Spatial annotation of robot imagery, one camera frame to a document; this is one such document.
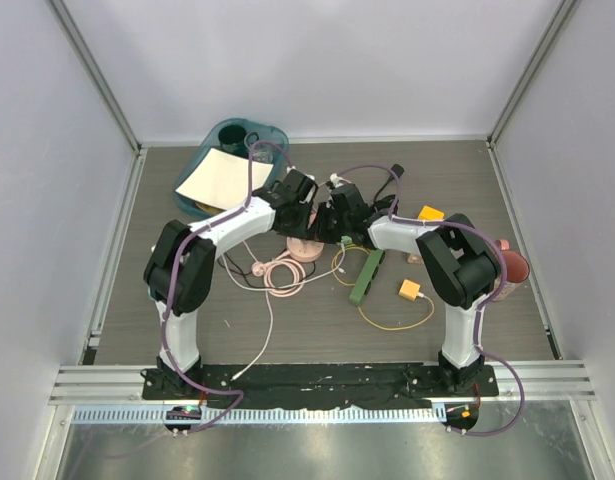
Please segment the round pink power socket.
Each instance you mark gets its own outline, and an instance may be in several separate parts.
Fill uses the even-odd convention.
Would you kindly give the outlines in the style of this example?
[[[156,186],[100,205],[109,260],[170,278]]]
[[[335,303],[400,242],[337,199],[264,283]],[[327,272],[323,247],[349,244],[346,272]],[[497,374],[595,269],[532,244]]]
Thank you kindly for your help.
[[[293,260],[300,263],[311,263],[321,257],[324,244],[313,240],[288,237],[286,239],[286,248]]]

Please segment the green power strip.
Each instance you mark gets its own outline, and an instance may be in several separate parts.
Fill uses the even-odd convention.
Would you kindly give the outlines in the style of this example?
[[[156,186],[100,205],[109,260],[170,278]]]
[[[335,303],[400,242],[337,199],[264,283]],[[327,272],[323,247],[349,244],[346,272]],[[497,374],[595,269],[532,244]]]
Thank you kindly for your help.
[[[354,306],[361,306],[368,295],[372,282],[385,258],[384,250],[373,250],[367,257],[365,264],[349,294],[348,300]]]

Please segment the pink cube socket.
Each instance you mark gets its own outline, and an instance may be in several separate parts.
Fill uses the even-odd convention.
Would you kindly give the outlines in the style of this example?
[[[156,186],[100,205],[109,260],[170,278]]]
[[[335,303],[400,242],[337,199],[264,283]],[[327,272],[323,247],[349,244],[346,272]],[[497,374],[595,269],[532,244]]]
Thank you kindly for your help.
[[[407,257],[407,262],[410,264],[418,264],[418,265],[422,265],[423,264],[423,259],[420,255],[417,254],[409,254]]]

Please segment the yellow cube socket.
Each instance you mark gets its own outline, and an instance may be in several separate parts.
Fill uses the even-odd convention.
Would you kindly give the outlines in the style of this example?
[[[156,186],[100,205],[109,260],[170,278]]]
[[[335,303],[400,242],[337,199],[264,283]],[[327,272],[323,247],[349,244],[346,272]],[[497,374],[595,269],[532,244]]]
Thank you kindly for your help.
[[[444,218],[442,211],[428,205],[423,206],[418,214],[418,219],[422,221],[442,221]]]

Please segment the yellow charger plug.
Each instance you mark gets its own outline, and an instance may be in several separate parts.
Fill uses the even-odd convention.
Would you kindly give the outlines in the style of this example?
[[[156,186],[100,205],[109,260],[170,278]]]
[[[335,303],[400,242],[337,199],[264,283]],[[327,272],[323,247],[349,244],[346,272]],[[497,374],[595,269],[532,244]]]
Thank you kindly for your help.
[[[415,301],[418,298],[425,297],[421,292],[421,285],[408,279],[403,280],[398,295],[409,301]]]

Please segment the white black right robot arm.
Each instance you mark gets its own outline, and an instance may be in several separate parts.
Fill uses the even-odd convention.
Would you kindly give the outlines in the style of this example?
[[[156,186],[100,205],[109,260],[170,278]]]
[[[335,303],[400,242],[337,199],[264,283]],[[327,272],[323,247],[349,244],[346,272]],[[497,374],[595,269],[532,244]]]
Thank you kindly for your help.
[[[481,342],[485,307],[506,272],[500,249],[463,214],[438,220],[408,219],[397,214],[396,194],[371,204],[359,189],[344,183],[319,204],[309,226],[312,239],[331,243],[349,236],[374,250],[394,250],[422,257],[436,295],[445,304],[445,338],[438,353],[438,380],[452,395],[476,383],[486,354]]]

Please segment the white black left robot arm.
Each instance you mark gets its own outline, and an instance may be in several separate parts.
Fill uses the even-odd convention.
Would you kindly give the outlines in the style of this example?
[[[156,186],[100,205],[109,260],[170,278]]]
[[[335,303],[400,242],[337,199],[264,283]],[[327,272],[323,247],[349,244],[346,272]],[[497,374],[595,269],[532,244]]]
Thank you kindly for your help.
[[[160,320],[157,368],[177,398],[192,397],[200,385],[197,312],[207,298],[216,259],[238,244],[275,231],[291,236],[308,229],[317,183],[291,168],[270,187],[250,188],[236,207],[207,220],[168,222],[152,249],[143,273]]]

